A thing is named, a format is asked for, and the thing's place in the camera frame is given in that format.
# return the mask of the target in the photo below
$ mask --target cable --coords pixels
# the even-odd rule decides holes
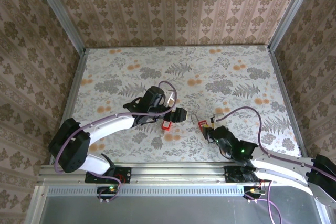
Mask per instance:
[[[175,89],[175,87],[168,81],[161,81],[159,83],[159,87],[161,84],[163,83],[166,83],[168,84],[169,86],[171,86],[171,88],[173,89],[174,93],[175,93],[175,100],[174,100],[174,104],[173,106],[171,106],[168,110],[164,111],[164,112],[161,112],[161,113],[132,113],[132,112],[126,112],[126,113],[120,113],[120,114],[115,114],[115,115],[109,115],[109,116],[106,116],[105,118],[101,118],[101,119],[98,119],[92,123],[88,123],[86,125],[84,125],[83,127],[75,130],[67,139],[66,141],[64,142],[64,144],[62,145],[62,147],[60,148],[56,158],[55,158],[55,162],[54,162],[54,169],[55,169],[55,172],[56,173],[59,173],[59,174],[62,174],[63,173],[63,170],[59,170],[58,167],[57,167],[57,164],[59,162],[59,158],[61,157],[65,147],[69,144],[70,140],[80,131],[82,130],[85,130],[89,127],[93,127],[95,126],[96,124],[98,123],[103,123],[107,120],[110,120],[110,119],[115,119],[115,118],[119,118],[119,117],[122,117],[122,116],[130,116],[130,115],[151,115],[151,116],[160,116],[160,115],[165,115],[169,112],[171,112],[174,108],[174,106],[176,105],[176,102],[177,102],[177,91]]]
[[[335,177],[335,176],[332,176],[332,175],[330,175],[330,174],[328,174],[328,173],[322,171],[321,169],[318,169],[318,168],[316,168],[316,167],[314,167],[314,166],[312,166],[312,165],[309,165],[309,164],[306,164],[306,163],[302,163],[302,162],[300,162],[300,161],[295,161],[295,160],[290,160],[290,159],[283,158],[283,157],[278,157],[278,156],[276,156],[276,155],[273,155],[273,154],[269,153],[269,152],[267,151],[267,149],[265,149],[265,148],[261,145],[260,135],[261,135],[261,124],[262,124],[262,121],[261,121],[261,116],[260,116],[260,114],[258,113],[258,111],[257,111],[256,109],[254,109],[254,108],[252,108],[252,107],[249,107],[249,106],[240,107],[240,108],[237,108],[237,109],[235,109],[235,110],[232,110],[230,113],[228,113],[228,114],[227,114],[226,116],[224,116],[223,118],[216,120],[216,122],[220,122],[220,121],[226,119],[228,116],[232,115],[233,113],[237,112],[238,110],[242,110],[242,109],[253,110],[253,111],[257,114],[257,116],[258,116],[258,118],[259,118],[258,144],[259,144],[260,149],[261,149],[266,155],[268,155],[269,157],[273,157],[273,158],[275,158],[275,159],[281,160],[281,161],[290,162],[290,163],[292,163],[292,164],[296,164],[296,165],[300,165],[300,166],[301,166],[301,165],[306,166],[306,167],[308,167],[308,168],[310,168],[310,169],[313,169],[313,170],[319,172],[320,174],[324,175],[325,177],[328,177],[329,179],[331,179],[331,180],[333,180],[333,181],[336,182],[336,177]]]
[[[277,210],[278,212],[278,216],[279,216],[279,219],[280,219],[280,224],[282,224],[282,216],[281,216],[281,212],[280,212],[280,209],[277,207],[277,205],[275,205],[275,203],[273,201],[271,201],[269,198],[270,198],[270,188],[271,188],[271,183],[272,181],[269,183],[268,185],[268,189],[267,189],[267,199],[255,199],[253,197],[251,197],[250,195],[248,194],[244,194],[245,197],[249,198],[250,200],[256,200],[256,201],[266,201],[267,202],[267,209],[268,209],[268,214],[269,214],[269,217],[271,219],[271,222],[272,224],[275,224],[274,220],[273,220],[273,216],[272,216],[272,212],[271,212],[271,206],[270,205],[273,205],[275,207],[275,209]]]
[[[221,148],[219,148],[219,152],[220,152],[220,154],[221,154],[223,157],[225,157],[226,159],[231,159],[230,157],[227,157],[227,156],[225,156],[225,155],[223,154],[223,152],[222,152],[222,149],[221,149]]]
[[[249,198],[250,200],[253,200],[253,201],[254,201],[254,200],[256,200],[256,201],[267,201],[266,199],[255,199],[255,198],[249,196],[248,194],[245,194],[245,196],[246,196],[247,198]],[[282,224],[282,215],[281,215],[281,213],[280,213],[280,209],[277,207],[277,205],[274,204],[273,201],[270,200],[269,203],[270,203],[272,206],[274,206],[275,209],[277,210],[277,212],[278,212],[278,216],[279,216],[279,219],[280,219],[280,224]]]
[[[257,187],[257,189],[259,189],[259,188],[262,186],[263,182],[264,182],[264,181],[261,180],[260,185]]]
[[[175,107],[176,102],[177,102],[177,90],[176,90],[175,87],[174,87],[170,82],[168,82],[168,81],[161,81],[161,82],[159,83],[158,86],[160,87],[160,85],[162,85],[163,83],[168,84],[168,85],[173,89],[173,91],[174,91],[174,94],[175,94],[175,100],[174,100],[174,104],[173,104],[173,106],[171,106],[168,110],[166,110],[166,111],[164,111],[164,112],[161,112],[161,113],[131,113],[131,112],[126,112],[126,113],[120,113],[120,114],[110,115],[110,116],[106,116],[105,118],[98,119],[98,120],[96,120],[96,121],[94,121],[94,122],[92,122],[92,123],[88,123],[88,124],[84,125],[83,127],[79,128],[79,129],[77,129],[77,130],[75,130],[75,131],[74,131],[74,132],[73,132],[73,133],[72,133],[72,134],[65,140],[65,142],[63,143],[62,147],[60,148],[60,150],[59,150],[59,152],[58,152],[58,154],[57,154],[57,156],[56,156],[56,158],[55,158],[55,162],[54,162],[54,169],[55,169],[55,172],[58,173],[58,174],[62,174],[62,173],[64,173],[63,170],[58,169],[58,166],[57,166],[57,165],[58,165],[59,159],[60,159],[60,157],[61,157],[61,155],[62,155],[64,149],[67,147],[67,145],[68,145],[69,142],[71,141],[71,139],[72,139],[74,136],[76,136],[78,132],[80,132],[80,131],[82,131],[82,130],[85,130],[85,129],[89,128],[89,127],[93,127],[93,126],[95,126],[96,124],[103,123],[103,122],[105,122],[105,121],[107,121],[107,120],[115,119],[115,118],[119,118],[119,117],[122,117],[122,116],[130,116],[130,115],[151,115],[151,116],[160,116],[160,115],[165,115],[165,114],[171,112],[171,111],[173,110],[173,108]],[[118,182],[118,184],[119,184],[119,189],[118,189],[118,191],[116,192],[116,194],[108,200],[108,202],[114,200],[115,197],[118,195],[120,189],[121,189],[121,182],[120,182],[120,180],[117,179],[117,178],[114,178],[114,177],[112,177],[112,176],[99,175],[99,174],[96,174],[96,173],[93,173],[93,172],[90,172],[90,173],[91,173],[93,176],[96,176],[96,177],[99,177],[99,178],[113,179],[113,180],[115,180],[115,181]]]
[[[270,204],[271,185],[272,185],[272,181],[268,184],[268,188],[267,188],[267,208],[268,208],[269,218],[271,219],[272,224],[275,224],[274,220],[273,220],[273,217],[272,217],[271,204]]]
[[[112,176],[104,176],[104,175],[100,175],[100,174],[97,174],[97,173],[93,173],[93,172],[89,172],[89,173],[91,173],[93,176],[96,176],[96,177],[98,177],[98,178],[107,178],[107,179],[113,179],[113,180],[115,180],[116,182],[118,182],[118,190],[117,190],[117,192],[115,193],[115,195],[113,195],[111,198],[109,198],[108,200],[107,200],[107,202],[111,202],[111,201],[113,201],[115,198],[116,198],[116,196],[119,194],[119,192],[120,192],[120,189],[121,189],[121,181],[119,180],[119,179],[117,179],[117,178],[115,178],[115,177],[112,177]],[[98,199],[99,200],[101,200],[101,193],[104,191],[104,189],[103,190],[101,190],[101,191],[99,191],[99,194],[98,194]]]
[[[300,165],[300,166],[301,166],[301,165],[306,166],[306,167],[308,167],[308,168],[311,168],[311,169],[313,169],[313,170],[316,170],[317,172],[321,173],[322,175],[324,175],[324,176],[326,176],[326,177],[328,177],[328,178],[330,178],[330,179],[332,179],[332,180],[334,180],[334,181],[336,182],[336,177],[334,177],[334,176],[332,176],[332,175],[330,175],[330,174],[328,174],[328,173],[326,173],[326,172],[324,172],[324,171],[322,171],[322,170],[320,170],[320,169],[318,169],[318,168],[316,168],[316,167],[314,167],[314,166],[312,166],[312,165],[308,165],[308,164],[306,164],[306,163],[302,163],[302,162],[299,162],[299,161],[290,160],[290,159],[283,158],[283,157],[278,157],[278,156],[276,156],[276,155],[273,155],[273,154],[269,153],[269,152],[267,151],[267,149],[265,149],[265,148],[262,146],[262,144],[261,144],[260,135],[261,135],[261,128],[262,128],[262,125],[261,125],[261,124],[262,124],[262,120],[261,120],[261,116],[260,116],[259,112],[258,112],[256,109],[254,109],[254,108],[252,108],[252,107],[249,107],[249,106],[243,106],[243,107],[240,107],[240,108],[237,108],[237,109],[231,111],[230,113],[228,113],[228,114],[227,114],[226,116],[224,116],[223,118],[221,118],[221,119],[217,119],[216,122],[220,122],[220,121],[226,119],[227,117],[229,117],[230,115],[232,115],[232,114],[234,114],[234,113],[236,113],[237,111],[242,110],[242,109],[253,110],[253,111],[257,114],[257,116],[258,116],[258,118],[259,118],[258,144],[259,144],[260,149],[261,149],[267,156],[269,156],[269,157],[273,157],[273,158],[278,159],[278,160],[281,160],[281,161],[289,162],[289,163],[292,163],[292,164],[296,164],[296,165]],[[270,183],[269,183],[269,186],[268,186],[268,193],[267,193],[267,200],[266,200],[266,201],[267,201],[267,205],[268,205],[268,213],[269,213],[269,216],[270,216],[270,218],[271,218],[272,224],[274,224],[273,217],[272,217],[272,213],[271,213],[270,204],[272,204],[272,205],[274,205],[274,206],[275,206],[275,204],[271,203],[271,201],[270,201],[270,199],[269,199],[269,197],[270,197],[269,193],[270,193],[271,183],[272,183],[272,182],[270,182]]]

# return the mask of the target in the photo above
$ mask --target fern leaf pattern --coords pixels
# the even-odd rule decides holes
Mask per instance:
[[[255,86],[254,84],[249,85],[241,85],[239,84],[235,90],[233,91],[232,95],[235,95],[237,97],[243,97],[243,98],[252,98],[253,95],[258,94],[260,92],[260,89],[258,89],[258,86]]]
[[[187,63],[183,64],[179,62],[179,63],[173,63],[172,65],[170,65],[165,73],[174,74],[176,76],[180,76],[180,75],[183,76],[184,73],[189,72],[191,70],[192,68],[190,65],[188,65]]]
[[[136,97],[139,96],[140,94],[143,94],[144,92],[146,92],[146,86],[142,84],[142,82],[140,82],[140,84],[138,83],[134,83],[134,84],[127,84],[125,85],[120,91],[119,91],[119,95],[123,95],[126,97]]]
[[[262,130],[267,131],[270,133],[277,133],[280,132],[283,134],[286,129],[289,129],[291,127],[291,124],[289,122],[289,119],[285,119],[284,117],[279,118],[275,116],[275,118],[270,118],[269,116],[265,120],[265,123],[263,124]]]
[[[16,74],[14,69],[13,74],[4,70],[8,75]],[[18,77],[14,78],[15,84],[25,86],[25,80],[18,82]],[[73,117],[86,124],[128,112],[124,104],[144,97],[149,87],[157,87],[162,80],[176,87],[176,107],[188,112],[187,119],[173,123],[169,131],[161,128],[162,120],[159,120],[115,132],[94,143],[90,149],[93,154],[103,152],[115,162],[132,163],[225,161],[216,144],[204,140],[190,115],[195,113],[199,120],[207,120],[210,124],[209,119],[214,114],[227,115],[241,106],[251,106],[262,118],[260,137],[263,144],[273,151],[299,155],[266,46],[90,49],[74,101]],[[24,88],[28,89],[29,85],[27,83]],[[171,88],[166,83],[160,88],[167,99]],[[49,103],[51,111],[56,113],[52,101],[48,100]],[[334,100],[328,101],[329,107],[333,104],[336,104]],[[5,109],[5,113],[9,111],[11,122],[20,125],[17,114],[12,115],[11,110]],[[21,118],[23,122],[26,120],[22,115]],[[257,143],[259,124],[253,111],[239,110],[221,123],[238,139]]]

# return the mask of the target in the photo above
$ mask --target purple cable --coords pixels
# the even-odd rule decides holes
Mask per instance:
[[[280,209],[277,207],[277,205],[275,205],[275,203],[271,200],[269,200],[269,189],[268,189],[268,195],[267,195],[267,199],[255,199],[251,196],[249,196],[248,194],[245,194],[245,197],[249,198],[250,200],[256,200],[256,201],[266,201],[267,202],[267,205],[268,205],[268,214],[271,218],[271,221],[272,221],[272,224],[275,224],[274,223],[274,220],[273,220],[273,217],[272,217],[272,213],[271,213],[271,207],[270,205],[274,206],[275,209],[277,210],[278,212],[278,216],[279,216],[279,219],[280,219],[280,224],[282,224],[282,216],[281,216],[281,212],[280,212]]]
[[[226,116],[224,116],[223,118],[216,120],[216,122],[222,121],[222,120],[226,119],[228,116],[230,116],[230,115],[232,115],[233,113],[237,112],[238,110],[242,110],[242,109],[253,110],[253,111],[257,114],[257,116],[258,116],[258,118],[259,118],[258,144],[259,144],[260,149],[261,149],[266,155],[268,155],[268,156],[270,156],[270,157],[273,157],[273,158],[275,158],[275,159],[281,160],[281,161],[290,162],[290,163],[292,163],[292,164],[296,164],[296,165],[300,165],[300,166],[302,165],[302,162],[295,161],[295,160],[290,160],[290,159],[287,159],[287,158],[278,157],[278,156],[276,156],[276,155],[270,154],[270,153],[268,153],[267,149],[265,149],[265,148],[261,145],[260,135],[261,135],[261,124],[262,124],[262,121],[261,121],[261,116],[260,116],[260,114],[258,113],[258,111],[257,111],[256,109],[254,109],[254,108],[252,108],[252,107],[249,107],[249,106],[240,107],[240,108],[237,108],[237,109],[231,111],[230,113],[228,113],[228,114],[227,114]],[[306,163],[304,163],[303,165],[306,166],[306,167],[308,167],[308,168],[311,168],[311,169],[313,169],[313,170],[315,170],[315,171],[317,171],[317,172],[319,172],[319,173],[321,173],[322,175],[324,175],[324,176],[326,176],[326,177],[328,177],[328,178],[330,178],[330,179],[332,179],[333,181],[336,182],[336,177],[334,177],[334,176],[332,176],[332,175],[330,175],[330,174],[328,174],[328,173],[322,171],[321,169],[318,169],[318,168],[316,168],[316,167],[314,167],[314,166],[312,166],[312,165],[308,165],[308,164],[306,164]]]
[[[270,154],[270,153],[267,151],[267,149],[265,149],[265,148],[262,146],[262,144],[261,144],[261,139],[260,139],[261,128],[262,128],[262,125],[261,125],[261,124],[262,124],[262,120],[261,120],[261,116],[260,116],[259,112],[258,112],[256,109],[254,109],[254,108],[252,108],[252,107],[249,107],[249,106],[243,106],[243,107],[240,107],[240,108],[237,108],[237,109],[231,111],[230,113],[228,113],[228,114],[227,114],[226,116],[224,116],[223,118],[216,120],[216,122],[220,122],[220,121],[226,119],[227,117],[229,117],[230,115],[232,115],[233,113],[236,113],[237,111],[242,110],[242,109],[253,110],[253,111],[257,114],[257,116],[258,116],[258,118],[259,118],[258,144],[259,144],[260,149],[261,149],[266,155],[268,155],[269,157],[273,157],[273,158],[275,158],[275,159],[281,160],[281,161],[290,162],[290,163],[292,163],[292,164],[296,164],[296,165],[302,165],[302,163],[299,162],[299,161],[294,161],[294,160],[290,160],[290,159],[287,159],[287,158],[278,157],[278,156],[276,156],[276,155]],[[324,176],[326,176],[326,177],[328,177],[328,178],[330,178],[330,179],[332,179],[332,180],[334,180],[334,181],[336,182],[336,177],[334,177],[334,176],[332,176],[332,175],[330,175],[330,174],[328,174],[328,173],[322,171],[321,169],[318,169],[318,168],[313,167],[312,165],[308,165],[308,164],[306,164],[306,163],[304,163],[304,166],[306,166],[306,167],[308,167],[308,168],[311,168],[311,169],[313,169],[313,170],[316,170],[317,172],[321,173],[322,175],[324,175]],[[282,220],[281,220],[281,213],[280,213],[278,207],[277,207],[272,201],[270,201],[270,199],[269,199],[269,197],[270,197],[270,194],[269,194],[269,193],[270,193],[271,183],[272,183],[272,182],[270,182],[270,183],[269,183],[269,186],[268,186],[267,199],[259,199],[259,200],[267,201],[268,213],[269,213],[269,216],[270,216],[270,218],[271,218],[272,224],[274,224],[274,221],[273,221],[273,217],[272,217],[272,213],[271,213],[271,207],[270,207],[270,204],[272,204],[272,205],[277,209],[277,211],[278,211],[278,213],[279,213],[279,217],[280,217],[280,224],[281,224],[281,223],[282,223]]]
[[[272,217],[271,204],[270,204],[271,185],[272,185],[272,181],[269,182],[268,188],[267,188],[267,208],[268,208],[269,218],[271,219],[272,224],[275,224],[274,220],[273,220],[273,217]]]
[[[120,116],[129,116],[129,115],[151,115],[151,116],[159,116],[159,115],[165,115],[165,114],[171,112],[171,111],[173,110],[174,106],[176,105],[176,102],[177,102],[177,91],[176,91],[175,87],[174,87],[170,82],[168,82],[168,81],[161,81],[161,82],[159,83],[159,87],[160,87],[160,85],[163,84],[163,83],[168,84],[168,85],[173,89],[173,91],[174,91],[175,99],[174,99],[174,104],[173,104],[173,106],[171,106],[168,110],[166,110],[166,111],[164,111],[164,112],[161,112],[161,113],[131,113],[131,112],[126,112],[126,113],[114,114],[114,115],[106,116],[105,118],[101,118],[101,119],[98,119],[98,120],[96,120],[96,121],[94,121],[94,122],[92,122],[92,123],[88,123],[88,124],[84,125],[83,127],[81,127],[81,128],[79,128],[79,129],[77,129],[76,131],[74,131],[74,132],[73,132],[73,133],[66,139],[66,141],[64,142],[64,144],[63,144],[62,147],[60,148],[60,150],[59,150],[59,152],[58,152],[58,154],[57,154],[57,156],[56,156],[56,158],[55,158],[55,162],[54,162],[54,169],[55,169],[55,172],[58,173],[58,174],[63,174],[63,173],[64,173],[63,170],[59,170],[59,169],[58,169],[57,164],[58,164],[58,162],[59,162],[59,159],[60,159],[60,157],[61,157],[61,155],[62,155],[64,149],[67,147],[67,145],[69,144],[69,142],[71,141],[71,139],[72,139],[75,135],[77,135],[78,132],[80,132],[80,131],[82,131],[82,130],[85,130],[85,129],[89,128],[89,127],[93,127],[93,126],[95,126],[95,125],[98,124],[98,123],[102,123],[102,122],[105,122],[105,121],[110,120],[110,119],[118,118],[118,117],[120,117]],[[109,201],[114,200],[115,197],[118,195],[118,193],[119,193],[119,191],[120,191],[120,188],[121,188],[121,181],[120,181],[119,179],[115,178],[115,177],[112,177],[112,176],[103,176],[103,175],[99,175],[99,174],[96,174],[96,173],[93,173],[93,172],[90,172],[90,173],[93,174],[93,175],[96,176],[96,177],[99,177],[99,178],[113,179],[113,180],[115,180],[115,181],[118,182],[118,184],[119,184],[119,189],[118,189],[117,193],[116,193],[112,198],[109,199]]]
[[[99,174],[97,174],[97,173],[92,173],[92,172],[90,172],[90,173],[91,173],[93,176],[96,176],[96,177],[98,177],[98,178],[114,179],[115,181],[118,182],[118,190],[117,190],[117,192],[115,193],[115,195],[113,195],[111,198],[109,198],[107,202],[111,202],[111,201],[113,201],[113,200],[116,198],[116,196],[119,194],[119,192],[120,192],[121,181],[120,181],[119,179],[115,178],[115,177],[99,175]],[[100,200],[101,193],[102,193],[102,191],[100,191],[99,194],[98,194],[98,199],[99,199],[99,200]]]

